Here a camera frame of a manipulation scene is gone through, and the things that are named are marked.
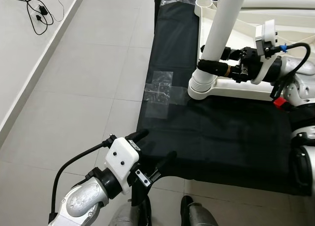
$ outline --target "black hose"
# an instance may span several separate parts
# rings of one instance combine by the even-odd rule
[[[101,147],[106,146],[106,141],[104,141],[103,143],[98,144],[97,146],[94,146],[80,154],[78,154],[76,157],[73,157],[72,159],[70,159],[67,163],[65,163],[58,171],[58,173],[56,174],[55,180],[54,180],[54,185],[53,185],[53,193],[52,193],[52,197],[51,197],[51,213],[53,214],[55,212],[56,209],[56,193],[57,193],[57,185],[58,185],[58,181],[59,178],[62,174],[62,172],[65,170],[65,168],[67,168],[70,164],[72,164],[73,162],[77,161],[78,159],[88,155],[89,153],[98,150]]]
[[[270,97],[273,99],[277,99],[280,97],[281,92],[284,89],[284,87],[287,85],[288,82],[290,82],[290,80],[293,78],[294,74],[297,72],[297,70],[299,70],[303,66],[303,64],[307,61],[307,59],[309,58],[309,56],[311,54],[311,47],[309,46],[309,44],[303,43],[303,42],[298,42],[298,43],[295,43],[292,45],[288,45],[286,47],[286,49],[289,50],[289,49],[293,49],[296,47],[304,47],[306,49],[305,56],[295,69],[290,71],[287,75],[283,76],[281,79],[279,79],[274,84],[274,88],[272,89],[272,92],[270,94]]]

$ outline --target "white pvc pipe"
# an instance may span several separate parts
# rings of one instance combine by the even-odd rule
[[[287,16],[301,16],[301,17],[315,17],[314,9],[251,9],[242,10],[246,13],[256,13],[256,14],[277,14],[277,15],[287,15]]]
[[[244,0],[220,0],[201,59],[219,61]]]
[[[220,0],[201,59],[219,61],[244,0]],[[189,81],[192,93],[206,92],[216,76],[196,69]]]
[[[244,0],[243,8],[315,9],[315,0]]]

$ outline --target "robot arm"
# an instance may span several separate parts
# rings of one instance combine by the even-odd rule
[[[142,203],[153,182],[159,179],[165,166],[176,157],[176,152],[171,152],[156,166],[150,177],[146,176],[141,171],[141,150],[135,142],[147,134],[147,130],[142,130],[126,138],[111,135],[100,144],[110,148],[105,157],[106,169],[101,171],[96,167],[90,171],[86,179],[75,185],[62,199],[58,213],[52,207],[48,225],[90,226],[109,199],[114,199],[120,192],[127,194],[131,186],[137,189],[135,193],[132,192],[132,205]]]
[[[292,130],[290,174],[294,183],[304,189],[306,195],[315,196],[315,65],[307,61],[311,49],[308,44],[296,43],[276,46],[276,32],[271,22],[258,26],[256,47],[233,50],[225,47],[221,60],[239,61],[236,66],[217,61],[200,60],[198,69],[213,75],[234,79],[237,83],[251,81],[269,82],[274,86],[270,97],[274,104],[285,111]],[[280,51],[303,46],[304,59],[278,56]]]

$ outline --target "person's foot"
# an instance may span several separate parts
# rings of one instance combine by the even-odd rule
[[[181,202],[182,226],[189,226],[189,208],[188,205],[193,203],[193,199],[189,195],[185,195]]]
[[[186,209],[188,209],[188,205],[193,203],[193,199],[189,196],[189,195],[185,195],[182,198],[182,202],[181,202],[181,216],[183,216],[184,211]]]

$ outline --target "blue cable tie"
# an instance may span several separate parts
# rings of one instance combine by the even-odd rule
[[[286,44],[280,45],[279,47],[280,47],[281,51],[283,51],[283,52],[285,52],[285,53],[287,52],[287,50],[286,50],[286,48],[287,48]]]

